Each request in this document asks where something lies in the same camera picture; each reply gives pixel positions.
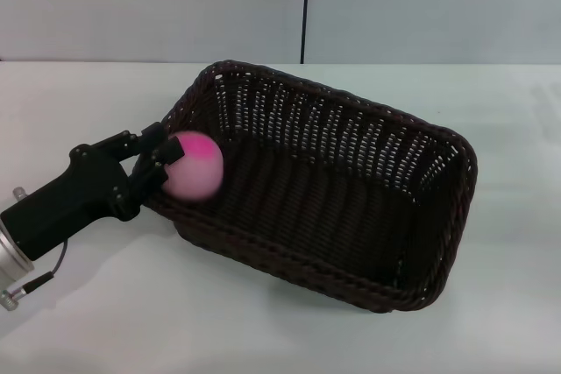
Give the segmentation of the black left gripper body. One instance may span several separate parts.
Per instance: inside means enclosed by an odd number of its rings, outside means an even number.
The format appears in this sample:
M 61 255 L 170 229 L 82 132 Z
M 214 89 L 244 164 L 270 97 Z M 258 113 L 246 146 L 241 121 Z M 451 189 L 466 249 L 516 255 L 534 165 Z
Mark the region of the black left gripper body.
M 75 147 L 62 175 L 1 213 L 3 227 L 35 261 L 99 219 L 130 221 L 140 205 L 121 162 L 131 156 L 99 145 Z

